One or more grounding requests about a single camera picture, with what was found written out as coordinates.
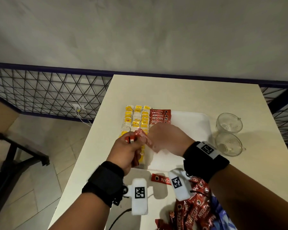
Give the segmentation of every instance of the white cable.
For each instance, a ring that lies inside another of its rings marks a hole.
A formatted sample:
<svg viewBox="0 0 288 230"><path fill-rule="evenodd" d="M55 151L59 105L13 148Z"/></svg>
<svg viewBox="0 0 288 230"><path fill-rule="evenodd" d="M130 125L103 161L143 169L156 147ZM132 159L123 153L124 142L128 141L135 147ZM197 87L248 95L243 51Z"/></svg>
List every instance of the white cable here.
<svg viewBox="0 0 288 230"><path fill-rule="evenodd" d="M76 110L75 110L75 114L78 116L78 118L81 120L82 123L84 123L84 124L88 125L89 127L91 127L91 125L83 122L83 120L82 120L82 119L80 118L80 116L79 116L79 113L77 113Z"/></svg>

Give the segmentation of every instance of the wrist strap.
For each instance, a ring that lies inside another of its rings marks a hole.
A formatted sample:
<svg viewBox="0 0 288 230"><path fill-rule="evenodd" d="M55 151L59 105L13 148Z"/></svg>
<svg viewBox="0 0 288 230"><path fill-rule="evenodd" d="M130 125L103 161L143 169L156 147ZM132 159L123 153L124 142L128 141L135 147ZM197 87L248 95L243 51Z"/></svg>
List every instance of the wrist strap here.
<svg viewBox="0 0 288 230"><path fill-rule="evenodd" d="M94 193L109 207L123 197L124 171L116 164L105 161L91 175L82 193Z"/></svg>
<svg viewBox="0 0 288 230"><path fill-rule="evenodd" d="M217 155L212 159L207 153L197 147L199 143L199 141L194 142L185 151L183 155L185 159L184 170L188 174L200 177L208 183L216 172L224 169L229 164L229 160L221 155Z"/></svg>

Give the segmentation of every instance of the white table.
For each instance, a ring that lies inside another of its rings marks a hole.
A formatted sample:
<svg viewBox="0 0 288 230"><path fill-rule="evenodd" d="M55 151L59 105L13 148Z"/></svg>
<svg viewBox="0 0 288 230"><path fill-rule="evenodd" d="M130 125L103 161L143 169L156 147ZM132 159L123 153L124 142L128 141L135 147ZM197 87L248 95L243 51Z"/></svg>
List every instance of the white table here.
<svg viewBox="0 0 288 230"><path fill-rule="evenodd" d="M93 170L106 160L128 104L202 112L209 116L212 132L220 113L239 116L244 126L237 136L247 150L229 157L230 163L288 201L288 150L258 85L114 75L50 225L76 200ZM149 218L154 225L159 216L149 214ZM140 228L147 229L145 222L149 221L142 221Z"/></svg>

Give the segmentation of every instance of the floor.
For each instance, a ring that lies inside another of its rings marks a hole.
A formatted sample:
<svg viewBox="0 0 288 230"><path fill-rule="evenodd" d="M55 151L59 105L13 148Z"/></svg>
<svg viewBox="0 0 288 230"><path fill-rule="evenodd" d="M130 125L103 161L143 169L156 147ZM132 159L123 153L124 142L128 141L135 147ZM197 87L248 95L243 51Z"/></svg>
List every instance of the floor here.
<svg viewBox="0 0 288 230"><path fill-rule="evenodd" d="M49 155L26 170L0 212L0 230L46 230L74 168L90 127L81 122L20 115L8 132ZM9 144L0 141L0 165ZM17 152L15 159L30 155Z"/></svg>

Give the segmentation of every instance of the power outlet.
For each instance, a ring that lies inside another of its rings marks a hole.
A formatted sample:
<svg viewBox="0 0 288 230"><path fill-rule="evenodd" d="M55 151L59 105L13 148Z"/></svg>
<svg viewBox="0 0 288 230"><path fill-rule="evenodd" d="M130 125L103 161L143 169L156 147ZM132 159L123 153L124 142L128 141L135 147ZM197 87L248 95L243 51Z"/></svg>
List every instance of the power outlet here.
<svg viewBox="0 0 288 230"><path fill-rule="evenodd" d="M78 103L73 103L72 106L77 110L85 110L84 105L79 105Z"/></svg>

